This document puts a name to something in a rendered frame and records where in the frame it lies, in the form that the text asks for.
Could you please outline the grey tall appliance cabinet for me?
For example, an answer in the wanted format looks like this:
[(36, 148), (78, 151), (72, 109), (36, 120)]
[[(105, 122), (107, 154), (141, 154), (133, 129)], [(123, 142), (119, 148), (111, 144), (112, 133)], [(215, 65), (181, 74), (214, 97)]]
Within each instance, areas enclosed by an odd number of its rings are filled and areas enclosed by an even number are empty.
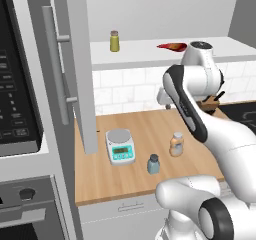
[(69, 124), (63, 125), (57, 100), (42, 7), (51, 0), (13, 0), (26, 60), (43, 127), (36, 153), (0, 157), (0, 182), (53, 176), (69, 240), (83, 240), (75, 205), (74, 117), (68, 104)]

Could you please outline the white kitchen scale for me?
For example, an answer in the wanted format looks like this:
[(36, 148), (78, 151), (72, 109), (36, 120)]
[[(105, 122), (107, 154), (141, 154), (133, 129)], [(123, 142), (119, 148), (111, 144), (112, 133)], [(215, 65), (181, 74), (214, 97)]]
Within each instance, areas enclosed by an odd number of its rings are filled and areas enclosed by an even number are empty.
[(113, 166), (132, 164), (136, 160), (135, 145), (129, 129), (116, 128), (105, 133), (108, 158)]

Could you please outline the wooden knife block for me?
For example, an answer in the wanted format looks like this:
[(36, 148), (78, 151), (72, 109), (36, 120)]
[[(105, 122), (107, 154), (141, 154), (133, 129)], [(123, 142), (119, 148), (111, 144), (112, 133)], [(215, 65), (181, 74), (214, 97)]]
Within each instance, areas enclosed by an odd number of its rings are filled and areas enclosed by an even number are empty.
[(197, 101), (197, 105), (199, 108), (204, 111), (207, 114), (212, 115), (218, 106), (220, 105), (219, 99), (225, 94), (224, 91), (221, 91), (219, 94), (216, 96), (210, 95), (207, 96), (204, 100), (202, 101)]

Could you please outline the white wall cabinet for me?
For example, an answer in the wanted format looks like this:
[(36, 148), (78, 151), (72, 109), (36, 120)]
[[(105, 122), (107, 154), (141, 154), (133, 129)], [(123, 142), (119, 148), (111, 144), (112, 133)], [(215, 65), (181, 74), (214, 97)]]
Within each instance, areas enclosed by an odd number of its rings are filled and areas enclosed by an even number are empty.
[[(169, 66), (182, 54), (158, 45), (205, 41), (217, 62), (255, 60), (256, 49), (228, 36), (237, 0), (87, 0), (95, 71)], [(120, 50), (110, 51), (110, 33)]]

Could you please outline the grey cabinet door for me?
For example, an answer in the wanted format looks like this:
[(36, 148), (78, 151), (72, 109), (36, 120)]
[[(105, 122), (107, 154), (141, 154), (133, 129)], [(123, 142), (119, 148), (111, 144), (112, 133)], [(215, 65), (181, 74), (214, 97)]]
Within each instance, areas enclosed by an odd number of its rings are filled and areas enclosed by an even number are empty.
[(64, 76), (86, 155), (98, 151), (86, 0), (54, 0)]
[(256, 49), (256, 0), (237, 0), (228, 36)]

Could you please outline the yellow-green shaker bottle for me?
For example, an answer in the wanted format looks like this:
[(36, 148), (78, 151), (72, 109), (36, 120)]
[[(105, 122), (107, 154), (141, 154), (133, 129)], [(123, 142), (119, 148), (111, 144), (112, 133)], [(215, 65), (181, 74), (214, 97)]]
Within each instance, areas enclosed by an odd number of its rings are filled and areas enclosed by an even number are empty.
[(120, 50), (119, 34), (116, 30), (112, 30), (110, 33), (110, 51), (118, 52)]

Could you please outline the black hob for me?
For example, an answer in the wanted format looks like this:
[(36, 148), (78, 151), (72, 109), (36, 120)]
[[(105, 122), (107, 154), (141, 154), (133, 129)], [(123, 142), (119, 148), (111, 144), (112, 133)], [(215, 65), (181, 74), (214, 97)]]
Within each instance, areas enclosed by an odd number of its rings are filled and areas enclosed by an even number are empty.
[(256, 135), (256, 101), (220, 105), (219, 109), (231, 120), (247, 126)]

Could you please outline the black oven knob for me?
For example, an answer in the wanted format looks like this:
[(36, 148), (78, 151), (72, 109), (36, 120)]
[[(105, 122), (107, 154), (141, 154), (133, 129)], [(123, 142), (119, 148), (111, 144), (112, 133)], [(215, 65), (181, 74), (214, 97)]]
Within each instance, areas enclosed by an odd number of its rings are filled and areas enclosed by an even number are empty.
[(19, 192), (21, 200), (32, 200), (35, 195), (35, 190), (32, 188), (25, 188)]

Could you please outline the blue-grey shaker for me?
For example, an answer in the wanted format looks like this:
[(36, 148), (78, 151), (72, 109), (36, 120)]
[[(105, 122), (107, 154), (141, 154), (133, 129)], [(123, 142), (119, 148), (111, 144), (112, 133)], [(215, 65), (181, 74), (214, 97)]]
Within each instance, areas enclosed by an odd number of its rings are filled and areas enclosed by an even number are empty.
[(147, 170), (150, 174), (157, 174), (160, 171), (159, 157), (157, 154), (151, 154), (147, 163)]

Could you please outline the orange condiment bottle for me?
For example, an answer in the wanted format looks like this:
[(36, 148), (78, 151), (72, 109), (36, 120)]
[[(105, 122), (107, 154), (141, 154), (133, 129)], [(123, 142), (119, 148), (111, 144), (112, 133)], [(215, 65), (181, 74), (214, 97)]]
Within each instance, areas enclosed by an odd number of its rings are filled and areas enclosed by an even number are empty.
[(183, 134), (181, 132), (174, 132), (170, 141), (169, 153), (173, 157), (178, 157), (183, 153)]

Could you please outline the white drawer front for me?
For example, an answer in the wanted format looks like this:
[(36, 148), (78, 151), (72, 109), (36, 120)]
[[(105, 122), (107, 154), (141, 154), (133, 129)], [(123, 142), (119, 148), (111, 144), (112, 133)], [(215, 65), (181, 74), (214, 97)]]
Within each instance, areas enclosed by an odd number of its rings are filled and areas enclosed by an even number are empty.
[[(135, 202), (143, 202), (144, 207), (137, 210), (119, 212), (118, 208), (123, 204), (133, 204)], [(152, 212), (160, 212), (164, 215), (168, 214), (166, 209), (163, 209), (156, 201), (154, 194), (137, 196), (91, 205), (80, 206), (78, 208), (80, 221), (82, 224), (95, 223), (114, 218), (122, 218), (132, 215), (141, 215)]]

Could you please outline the black microwave oven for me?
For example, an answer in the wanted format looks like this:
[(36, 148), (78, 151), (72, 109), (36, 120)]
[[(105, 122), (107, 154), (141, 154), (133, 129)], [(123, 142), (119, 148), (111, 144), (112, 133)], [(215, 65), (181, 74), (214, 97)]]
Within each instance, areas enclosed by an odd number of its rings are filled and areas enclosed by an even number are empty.
[(0, 0), (0, 157), (36, 153), (42, 137), (13, 0)]

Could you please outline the grey oven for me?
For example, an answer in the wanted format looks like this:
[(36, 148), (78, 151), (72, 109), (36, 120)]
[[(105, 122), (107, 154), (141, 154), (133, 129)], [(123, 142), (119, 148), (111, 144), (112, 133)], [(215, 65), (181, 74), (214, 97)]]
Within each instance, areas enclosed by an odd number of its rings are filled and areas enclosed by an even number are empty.
[(0, 240), (69, 240), (53, 176), (0, 182)]

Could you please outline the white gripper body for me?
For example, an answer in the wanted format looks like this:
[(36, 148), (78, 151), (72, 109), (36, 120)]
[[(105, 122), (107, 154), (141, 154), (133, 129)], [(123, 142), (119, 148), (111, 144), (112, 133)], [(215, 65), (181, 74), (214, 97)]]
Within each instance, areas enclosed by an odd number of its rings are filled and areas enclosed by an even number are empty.
[(170, 96), (166, 93), (163, 87), (160, 87), (157, 94), (157, 102), (159, 105), (169, 106), (173, 105), (173, 101)]

